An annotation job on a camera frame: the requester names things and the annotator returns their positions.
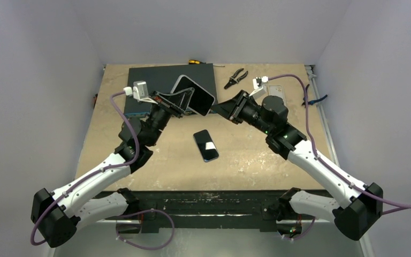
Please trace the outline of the phone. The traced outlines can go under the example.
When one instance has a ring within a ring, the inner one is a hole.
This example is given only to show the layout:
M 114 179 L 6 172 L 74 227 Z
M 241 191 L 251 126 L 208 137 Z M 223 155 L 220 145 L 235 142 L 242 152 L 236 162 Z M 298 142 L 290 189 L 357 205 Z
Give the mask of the phone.
M 268 86 L 268 95 L 277 96 L 281 99 L 285 98 L 285 91 L 281 85 L 269 85 Z
M 171 89 L 171 93 L 177 93 L 178 91 L 187 88 L 194 89 L 194 93 L 188 105 L 189 110 L 195 112 L 196 114 L 206 116 L 210 112 L 211 106 L 215 103 L 216 97 L 184 74 L 178 77 L 176 83 Z

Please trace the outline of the blue smartphone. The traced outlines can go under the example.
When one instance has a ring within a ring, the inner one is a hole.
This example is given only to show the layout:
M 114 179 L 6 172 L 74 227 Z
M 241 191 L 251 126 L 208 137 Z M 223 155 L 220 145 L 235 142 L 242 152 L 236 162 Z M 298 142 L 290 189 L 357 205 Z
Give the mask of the blue smartphone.
M 208 130 L 194 133 L 193 138 L 204 162 L 210 162 L 219 158 L 218 150 Z

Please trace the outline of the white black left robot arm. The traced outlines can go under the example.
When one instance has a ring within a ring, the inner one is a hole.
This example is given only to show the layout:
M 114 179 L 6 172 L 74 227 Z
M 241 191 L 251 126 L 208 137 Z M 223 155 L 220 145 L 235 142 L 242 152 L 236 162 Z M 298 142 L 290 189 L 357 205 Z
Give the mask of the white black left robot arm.
M 180 118 L 194 95 L 193 88 L 176 93 L 153 92 L 147 94 L 143 87 L 125 87 L 119 95 L 148 102 L 151 109 L 146 119 L 123 118 L 119 132 L 120 144 L 96 167 L 66 185 L 49 191 L 40 189 L 34 194 L 31 220 L 33 228 L 30 243 L 42 243 L 55 248 L 70 240 L 83 227 L 109 218 L 131 219 L 141 216 L 138 199 L 129 189 L 118 190 L 105 198 L 97 195 L 114 182 L 143 167 L 152 157 L 156 145 L 172 117 Z

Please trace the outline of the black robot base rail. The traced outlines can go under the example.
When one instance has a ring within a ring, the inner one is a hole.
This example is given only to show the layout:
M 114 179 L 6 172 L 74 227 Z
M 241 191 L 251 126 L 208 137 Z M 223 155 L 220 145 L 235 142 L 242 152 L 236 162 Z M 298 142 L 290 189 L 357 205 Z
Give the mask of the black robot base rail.
M 157 212 L 119 218 L 123 233 L 158 233 L 160 229 L 256 229 L 260 232 L 286 230 L 285 224 L 313 216 L 296 214 L 284 196 L 288 190 L 225 191 L 131 191 L 117 190 L 130 201 L 124 213 L 154 209 L 167 213 L 172 222 Z

